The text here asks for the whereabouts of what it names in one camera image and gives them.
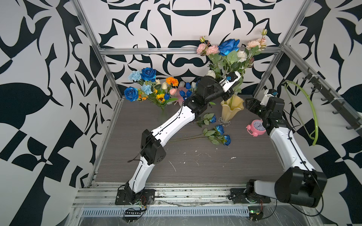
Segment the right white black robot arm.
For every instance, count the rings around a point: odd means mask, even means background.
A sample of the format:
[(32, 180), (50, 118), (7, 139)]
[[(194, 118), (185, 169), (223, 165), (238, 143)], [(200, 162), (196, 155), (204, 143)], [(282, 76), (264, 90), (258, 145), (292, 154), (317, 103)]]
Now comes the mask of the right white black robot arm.
[(251, 179), (245, 194), (273, 198), (282, 203), (315, 208), (323, 202), (322, 193), (327, 184), (323, 172), (318, 172), (308, 162), (298, 146), (292, 128), (283, 119), (284, 100), (268, 97), (267, 103), (256, 98), (245, 100), (246, 108), (263, 121), (284, 173), (275, 182)]

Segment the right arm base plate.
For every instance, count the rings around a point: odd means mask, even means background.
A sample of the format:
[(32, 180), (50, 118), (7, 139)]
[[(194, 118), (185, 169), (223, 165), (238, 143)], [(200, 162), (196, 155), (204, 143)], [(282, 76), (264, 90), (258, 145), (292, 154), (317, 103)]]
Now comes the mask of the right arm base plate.
[(271, 202), (269, 197), (249, 194), (246, 190), (246, 188), (231, 188), (228, 200), (234, 204), (262, 204)]

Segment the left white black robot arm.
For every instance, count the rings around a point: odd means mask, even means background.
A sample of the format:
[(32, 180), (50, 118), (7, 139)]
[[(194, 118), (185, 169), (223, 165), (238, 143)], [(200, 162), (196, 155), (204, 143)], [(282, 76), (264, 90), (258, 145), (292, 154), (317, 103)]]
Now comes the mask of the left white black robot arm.
[(166, 156), (164, 146), (182, 127), (197, 119), (217, 98), (228, 100), (234, 94), (233, 88), (239, 84), (241, 75), (229, 73), (220, 81), (204, 76), (198, 82), (197, 90), (183, 101), (181, 108), (165, 123), (152, 131), (145, 130), (141, 137), (140, 158), (132, 178), (124, 186), (125, 194), (131, 203), (138, 201), (146, 181), (156, 164)]

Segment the blue rose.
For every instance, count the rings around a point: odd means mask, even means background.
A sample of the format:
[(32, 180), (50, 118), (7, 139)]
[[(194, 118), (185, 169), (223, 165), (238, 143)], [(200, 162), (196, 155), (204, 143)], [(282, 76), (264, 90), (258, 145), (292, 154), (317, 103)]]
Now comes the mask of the blue rose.
[(202, 127), (203, 125), (209, 125), (216, 122), (216, 116), (214, 113), (206, 113), (203, 116), (200, 116), (196, 119), (196, 124), (199, 127)]
[(224, 129), (223, 126), (217, 125), (213, 129), (207, 129), (205, 128), (200, 135), (195, 135), (191, 137), (184, 137), (184, 138), (178, 138), (179, 140), (189, 140), (189, 139), (196, 139), (196, 138), (207, 138), (209, 140), (223, 140), (224, 139)]
[(219, 62), (217, 66), (220, 69), (217, 81), (220, 82), (231, 72), (237, 72), (241, 63), (238, 58), (238, 44), (240, 40), (229, 39), (219, 46)]

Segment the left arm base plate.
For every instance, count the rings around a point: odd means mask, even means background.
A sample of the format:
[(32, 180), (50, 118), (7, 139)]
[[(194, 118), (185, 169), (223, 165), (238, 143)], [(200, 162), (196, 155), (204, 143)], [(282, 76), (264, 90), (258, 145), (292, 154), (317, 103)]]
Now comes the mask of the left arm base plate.
[(144, 189), (139, 193), (134, 193), (131, 190), (118, 190), (115, 200), (115, 205), (131, 205), (131, 204), (150, 204), (155, 200), (154, 189)]

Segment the blue rose low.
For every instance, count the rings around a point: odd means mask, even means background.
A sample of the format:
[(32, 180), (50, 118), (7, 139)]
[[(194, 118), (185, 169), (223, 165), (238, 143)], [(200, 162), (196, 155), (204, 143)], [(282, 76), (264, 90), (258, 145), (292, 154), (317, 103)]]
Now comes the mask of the blue rose low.
[(208, 140), (214, 145), (229, 146), (231, 143), (231, 137), (229, 135), (223, 135), (223, 136), (222, 135), (219, 135), (219, 136), (211, 135), (209, 137), (206, 137), (206, 136), (186, 137), (186, 138), (179, 138), (179, 139), (171, 139), (169, 142), (181, 142), (181, 141), (196, 140), (196, 139)]

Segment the yellow wavy glass vase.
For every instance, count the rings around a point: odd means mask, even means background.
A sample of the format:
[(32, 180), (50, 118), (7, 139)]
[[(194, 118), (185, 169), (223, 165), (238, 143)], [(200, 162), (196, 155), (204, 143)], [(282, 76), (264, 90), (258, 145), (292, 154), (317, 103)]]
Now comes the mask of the yellow wavy glass vase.
[(227, 101), (222, 101), (222, 115), (219, 118), (219, 123), (224, 127), (229, 126), (235, 115), (244, 110), (244, 102), (245, 100), (237, 95), (233, 95)]

